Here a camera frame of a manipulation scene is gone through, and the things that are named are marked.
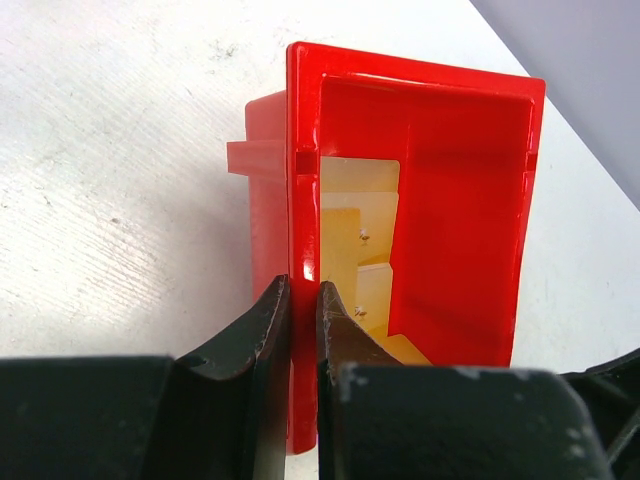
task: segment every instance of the red plastic container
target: red plastic container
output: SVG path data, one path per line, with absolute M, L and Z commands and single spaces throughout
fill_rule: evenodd
M 246 107 L 253 291 L 288 272 L 289 452 L 316 441 L 321 157 L 397 160 L 389 334 L 434 365 L 507 366 L 545 84 L 296 43 L 287 89 Z

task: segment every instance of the white surface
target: white surface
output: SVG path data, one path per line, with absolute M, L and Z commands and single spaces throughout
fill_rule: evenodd
M 1 355 L 180 355 L 249 305 L 224 143 L 299 39 L 524 74 L 465 1 L 3 3 Z M 640 213 L 550 104 L 529 225 L 514 364 L 640 345 Z

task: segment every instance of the white tabletop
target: white tabletop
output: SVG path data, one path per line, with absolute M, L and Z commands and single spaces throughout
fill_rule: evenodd
M 181 355 L 249 306 L 225 142 L 287 44 L 526 74 L 466 1 L 375 5 L 5 1 L 0 355 Z M 640 213 L 545 108 L 513 363 L 584 369 L 640 346 Z

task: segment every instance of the gray wall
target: gray wall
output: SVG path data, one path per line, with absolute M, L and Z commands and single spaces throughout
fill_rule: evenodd
M 640 207 L 640 2 L 471 1 Z

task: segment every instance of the red plastic box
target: red plastic box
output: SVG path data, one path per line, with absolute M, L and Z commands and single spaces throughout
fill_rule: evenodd
M 290 452 L 316 441 L 321 157 L 397 160 L 389 334 L 435 365 L 507 366 L 545 84 L 296 43 L 287 89 L 246 107 L 253 291 L 289 273 Z

